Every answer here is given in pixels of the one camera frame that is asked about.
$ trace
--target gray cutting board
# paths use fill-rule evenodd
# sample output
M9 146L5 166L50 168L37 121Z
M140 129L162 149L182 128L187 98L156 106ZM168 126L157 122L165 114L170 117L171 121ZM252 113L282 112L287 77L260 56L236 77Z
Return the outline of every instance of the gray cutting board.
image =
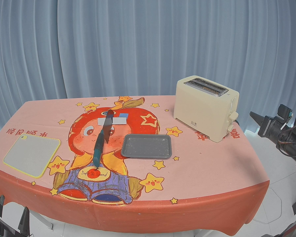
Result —
M22 133L3 162L26 175L40 178L59 146L59 139Z

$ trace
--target knife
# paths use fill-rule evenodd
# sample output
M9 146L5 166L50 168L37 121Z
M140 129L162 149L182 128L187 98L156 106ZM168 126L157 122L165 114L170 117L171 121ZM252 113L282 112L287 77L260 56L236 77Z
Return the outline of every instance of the knife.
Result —
M102 155L103 147L104 147L104 140L106 141L106 143L109 142L111 128L112 128L112 124L113 124L113 116L114 116L113 110L109 109L106 114L103 128L102 128L101 132L99 133L97 140L95 141L93 164L97 168L100 166L101 155Z

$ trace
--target table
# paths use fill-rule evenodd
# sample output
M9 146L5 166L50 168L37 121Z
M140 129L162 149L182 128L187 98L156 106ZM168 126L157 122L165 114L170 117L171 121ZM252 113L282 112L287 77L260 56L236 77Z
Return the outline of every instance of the table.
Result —
M236 234L260 207L268 176L235 122L233 131L215 143L173 119L174 102L175 96L26 102L0 131L0 195L5 203L92 229L166 233L200 228ZM128 117L126 125L114 125L99 174L91 163L93 139L100 130L97 118L108 109ZM22 133L61 141L38 179L2 161ZM128 133L170 135L171 158L123 157Z

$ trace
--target white floor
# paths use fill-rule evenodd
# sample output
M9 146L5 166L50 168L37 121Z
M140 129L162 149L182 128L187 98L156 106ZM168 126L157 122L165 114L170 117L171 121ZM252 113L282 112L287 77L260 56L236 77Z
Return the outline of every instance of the white floor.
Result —
M263 203L249 224L244 225L235 235L237 237L260 237L264 234L276 235L283 231L290 223L296 220L292 204L296 202L296 162L286 157L275 148L275 145L266 138L247 131L246 136L259 156L270 178L270 187ZM9 203L3 208L3 220L14 229L17 229L23 207L16 203ZM194 231L170 234L122 234L91 230L60 221L52 220L54 229L50 230L35 217L30 215L31 233L35 237L192 237ZM208 237L225 237L227 235L214 231Z

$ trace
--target cream toaster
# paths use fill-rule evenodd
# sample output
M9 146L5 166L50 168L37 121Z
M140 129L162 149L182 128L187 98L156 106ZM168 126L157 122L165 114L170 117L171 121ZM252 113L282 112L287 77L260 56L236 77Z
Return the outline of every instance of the cream toaster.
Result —
M238 99L239 92L233 89L190 76L176 85L173 117L219 142L233 129Z

